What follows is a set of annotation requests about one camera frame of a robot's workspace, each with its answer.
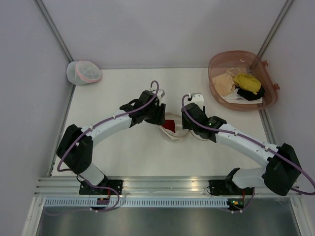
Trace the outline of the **red bra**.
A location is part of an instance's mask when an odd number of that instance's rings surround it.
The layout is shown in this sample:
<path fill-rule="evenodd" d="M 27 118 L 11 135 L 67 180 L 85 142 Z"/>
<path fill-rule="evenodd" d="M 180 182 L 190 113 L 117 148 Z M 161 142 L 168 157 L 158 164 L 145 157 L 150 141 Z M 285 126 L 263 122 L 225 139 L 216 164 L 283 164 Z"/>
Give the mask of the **red bra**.
<path fill-rule="evenodd" d="M 165 123 L 162 125 L 162 128 L 164 128 L 165 130 L 169 130 L 173 133 L 176 132 L 175 127 L 176 127 L 175 121 L 172 119 L 167 119 Z"/>

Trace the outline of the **beige round mesh laundry bag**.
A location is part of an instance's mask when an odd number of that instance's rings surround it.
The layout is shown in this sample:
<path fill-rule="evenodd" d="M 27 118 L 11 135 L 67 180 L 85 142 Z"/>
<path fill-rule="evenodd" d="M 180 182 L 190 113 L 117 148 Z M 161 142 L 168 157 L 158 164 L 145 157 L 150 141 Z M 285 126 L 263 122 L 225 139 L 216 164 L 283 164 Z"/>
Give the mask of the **beige round mesh laundry bag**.
<path fill-rule="evenodd" d="M 165 120 L 172 119 L 175 121 L 176 124 L 176 132 L 173 133 L 169 130 L 165 130 L 162 126 L 159 126 L 159 131 L 163 138 L 169 140 L 170 142 L 181 142 L 189 135 L 193 136 L 195 139 L 200 141 L 206 141 L 206 139 L 202 139 L 201 137 L 197 136 L 192 130 L 187 130 L 182 128 L 182 116 L 173 114 L 173 113 L 165 113 Z"/>

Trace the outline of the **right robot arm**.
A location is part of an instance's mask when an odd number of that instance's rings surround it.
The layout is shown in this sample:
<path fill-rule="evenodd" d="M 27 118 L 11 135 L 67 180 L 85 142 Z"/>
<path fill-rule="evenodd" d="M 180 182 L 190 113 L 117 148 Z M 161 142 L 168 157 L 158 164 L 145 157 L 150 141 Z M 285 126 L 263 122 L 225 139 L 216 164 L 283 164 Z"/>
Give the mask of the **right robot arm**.
<path fill-rule="evenodd" d="M 258 168 L 234 168 L 223 180 L 229 194 L 251 187 L 267 187 L 286 196 L 300 176 L 295 150 L 289 144 L 277 146 L 247 136 L 217 116 L 208 117 L 205 108 L 189 103 L 182 108 L 183 128 L 204 140 L 230 147 L 250 158 Z"/>

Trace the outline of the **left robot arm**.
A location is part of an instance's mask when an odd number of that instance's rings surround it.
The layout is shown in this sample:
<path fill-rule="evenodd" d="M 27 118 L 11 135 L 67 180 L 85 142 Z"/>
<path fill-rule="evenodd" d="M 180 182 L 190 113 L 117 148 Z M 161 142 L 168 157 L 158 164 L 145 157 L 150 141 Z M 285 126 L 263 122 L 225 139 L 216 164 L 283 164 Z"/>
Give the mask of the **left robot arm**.
<path fill-rule="evenodd" d="M 101 195 L 107 190 L 106 175 L 92 162 L 93 149 L 100 142 L 122 130 L 131 128 L 143 121 L 153 125 L 165 123 L 166 105 L 161 102 L 164 90 L 145 90 L 138 99 L 122 105 L 112 116 L 85 127 L 70 125 L 57 148 L 56 155 L 61 159 L 58 172 L 63 172 L 65 163 L 77 176 L 90 183 L 90 189 Z"/>

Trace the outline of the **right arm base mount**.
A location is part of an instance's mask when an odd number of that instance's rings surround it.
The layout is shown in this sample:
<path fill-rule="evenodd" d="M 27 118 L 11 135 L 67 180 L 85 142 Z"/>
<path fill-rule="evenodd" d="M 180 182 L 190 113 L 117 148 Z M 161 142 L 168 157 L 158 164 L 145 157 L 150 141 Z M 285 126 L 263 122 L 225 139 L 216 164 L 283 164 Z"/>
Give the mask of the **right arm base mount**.
<path fill-rule="evenodd" d="M 225 179 L 211 179 L 206 188 L 211 196 L 249 196 L 253 194 L 253 188 L 239 188 L 233 181 L 232 177 L 240 168 L 234 168 Z"/>

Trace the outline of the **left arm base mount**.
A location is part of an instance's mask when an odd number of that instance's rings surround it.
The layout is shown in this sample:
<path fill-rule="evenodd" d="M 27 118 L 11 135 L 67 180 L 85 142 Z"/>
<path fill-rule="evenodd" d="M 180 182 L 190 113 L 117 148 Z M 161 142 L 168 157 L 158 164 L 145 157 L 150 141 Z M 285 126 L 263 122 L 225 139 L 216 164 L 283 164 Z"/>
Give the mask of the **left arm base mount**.
<path fill-rule="evenodd" d="M 80 195 L 115 195 L 115 192 L 120 195 L 122 193 L 122 179 L 108 179 L 105 177 L 99 185 L 93 187 L 89 185 L 81 176 L 77 176 L 76 178 L 80 182 Z"/>

